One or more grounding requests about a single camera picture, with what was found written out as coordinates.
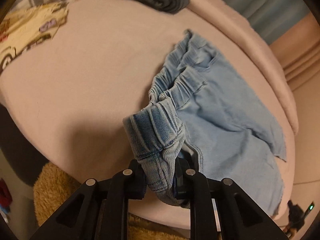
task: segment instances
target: metal pin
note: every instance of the metal pin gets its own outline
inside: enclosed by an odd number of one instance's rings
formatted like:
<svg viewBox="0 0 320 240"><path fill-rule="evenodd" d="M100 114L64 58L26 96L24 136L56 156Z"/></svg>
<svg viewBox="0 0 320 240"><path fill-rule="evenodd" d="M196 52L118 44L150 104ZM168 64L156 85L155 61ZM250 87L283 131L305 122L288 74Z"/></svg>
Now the metal pin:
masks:
<svg viewBox="0 0 320 240"><path fill-rule="evenodd" d="M193 176L193 175L196 174L196 171L193 170L193 169L187 169L187 170L186 170L186 174Z"/></svg>
<svg viewBox="0 0 320 240"><path fill-rule="evenodd" d="M126 170L124 170L122 173L123 173L123 175L128 176L128 175L131 175L131 174L132 174L132 170L126 169Z"/></svg>
<svg viewBox="0 0 320 240"><path fill-rule="evenodd" d="M232 185L233 181L232 181L232 179L225 178L225 179L223 180L223 183L226 184L226 185L228 185L228 186L230 186L230 185Z"/></svg>
<svg viewBox="0 0 320 240"><path fill-rule="evenodd" d="M94 179L88 179L86 182L85 182L88 186L92 186L94 184L96 184L96 181Z"/></svg>

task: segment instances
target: red object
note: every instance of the red object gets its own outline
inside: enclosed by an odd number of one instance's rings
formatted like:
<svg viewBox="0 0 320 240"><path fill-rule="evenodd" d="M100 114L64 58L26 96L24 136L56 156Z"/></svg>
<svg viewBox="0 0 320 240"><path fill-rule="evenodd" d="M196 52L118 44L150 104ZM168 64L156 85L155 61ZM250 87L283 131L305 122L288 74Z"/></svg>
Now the red object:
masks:
<svg viewBox="0 0 320 240"><path fill-rule="evenodd" d="M3 208L8 208L12 203L12 196L3 179L0 179L0 205Z"/></svg>

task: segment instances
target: blue curtain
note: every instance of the blue curtain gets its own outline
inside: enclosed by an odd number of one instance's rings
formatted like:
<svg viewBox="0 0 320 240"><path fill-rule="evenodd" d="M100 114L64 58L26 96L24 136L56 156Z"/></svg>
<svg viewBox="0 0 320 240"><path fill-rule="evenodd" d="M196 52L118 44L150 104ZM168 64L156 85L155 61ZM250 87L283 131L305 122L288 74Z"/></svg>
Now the blue curtain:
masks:
<svg viewBox="0 0 320 240"><path fill-rule="evenodd" d="M303 0L224 0L271 44L310 11Z"/></svg>

